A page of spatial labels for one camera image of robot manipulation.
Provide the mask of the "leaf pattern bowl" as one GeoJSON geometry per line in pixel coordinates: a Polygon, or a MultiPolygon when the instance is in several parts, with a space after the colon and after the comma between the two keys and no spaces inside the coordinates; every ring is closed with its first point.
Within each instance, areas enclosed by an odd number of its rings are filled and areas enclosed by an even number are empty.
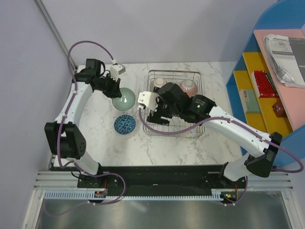
{"type": "Polygon", "coordinates": [[[193,80],[183,80],[179,87],[187,93],[189,97],[197,95],[198,87],[193,80]]]}

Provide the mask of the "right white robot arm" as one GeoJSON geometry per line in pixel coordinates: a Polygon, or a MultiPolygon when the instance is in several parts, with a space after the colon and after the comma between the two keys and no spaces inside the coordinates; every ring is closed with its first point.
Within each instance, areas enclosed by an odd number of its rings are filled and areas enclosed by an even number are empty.
{"type": "Polygon", "coordinates": [[[218,182],[222,187],[228,188],[235,181],[249,174],[269,177],[278,146],[283,139],[280,133],[269,134],[248,126],[204,95],[189,97],[175,83],[166,83],[156,92],[140,93],[138,102],[153,112],[165,105],[166,112],[170,116],[212,129],[247,151],[241,158],[224,164],[218,176],[218,182]]]}

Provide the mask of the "metal wire dish rack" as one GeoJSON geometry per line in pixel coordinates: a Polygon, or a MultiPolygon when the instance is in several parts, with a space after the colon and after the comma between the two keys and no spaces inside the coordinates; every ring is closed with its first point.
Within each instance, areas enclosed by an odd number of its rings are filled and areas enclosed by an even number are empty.
{"type": "Polygon", "coordinates": [[[195,100],[203,93],[200,72],[179,70],[150,70],[146,90],[152,93],[155,106],[142,111],[143,130],[148,135],[199,137],[202,125],[181,133],[199,122],[195,100]]]}

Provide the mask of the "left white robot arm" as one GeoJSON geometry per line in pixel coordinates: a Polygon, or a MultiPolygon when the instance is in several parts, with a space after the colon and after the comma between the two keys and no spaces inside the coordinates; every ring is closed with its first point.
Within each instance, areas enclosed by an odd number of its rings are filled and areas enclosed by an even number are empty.
{"type": "Polygon", "coordinates": [[[60,168],[75,166],[88,175],[93,187],[101,187],[105,177],[99,173],[100,164],[86,150],[86,140],[79,129],[83,110],[95,91],[108,98],[120,98],[119,76],[125,67],[112,62],[110,69],[97,59],[87,59],[85,67],[72,73],[72,84],[65,105],[53,122],[47,122],[44,131],[51,153],[57,157],[60,168]]]}

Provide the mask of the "pale green ribbed bowl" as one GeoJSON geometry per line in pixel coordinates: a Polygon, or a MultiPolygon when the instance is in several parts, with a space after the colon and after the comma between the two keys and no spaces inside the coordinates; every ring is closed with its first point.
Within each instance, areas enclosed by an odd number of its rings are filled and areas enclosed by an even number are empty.
{"type": "Polygon", "coordinates": [[[121,88],[122,96],[120,98],[113,98],[112,104],[119,111],[127,111],[131,109],[135,103],[135,94],[129,88],[121,88]]]}

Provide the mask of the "brown square pattern bowl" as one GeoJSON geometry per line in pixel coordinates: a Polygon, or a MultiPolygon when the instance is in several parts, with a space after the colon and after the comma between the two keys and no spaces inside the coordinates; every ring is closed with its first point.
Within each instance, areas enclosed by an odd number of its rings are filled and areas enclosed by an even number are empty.
{"type": "Polygon", "coordinates": [[[153,90],[159,90],[162,86],[164,86],[167,81],[163,78],[155,78],[153,81],[153,90]]]}

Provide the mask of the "blue triangle pattern bowl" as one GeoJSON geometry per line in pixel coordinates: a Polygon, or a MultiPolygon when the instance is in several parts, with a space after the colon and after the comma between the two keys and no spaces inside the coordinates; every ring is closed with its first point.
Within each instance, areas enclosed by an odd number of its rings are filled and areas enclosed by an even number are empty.
{"type": "Polygon", "coordinates": [[[114,129],[121,135],[130,134],[136,127],[135,119],[127,114],[119,116],[114,121],[114,129]]]}

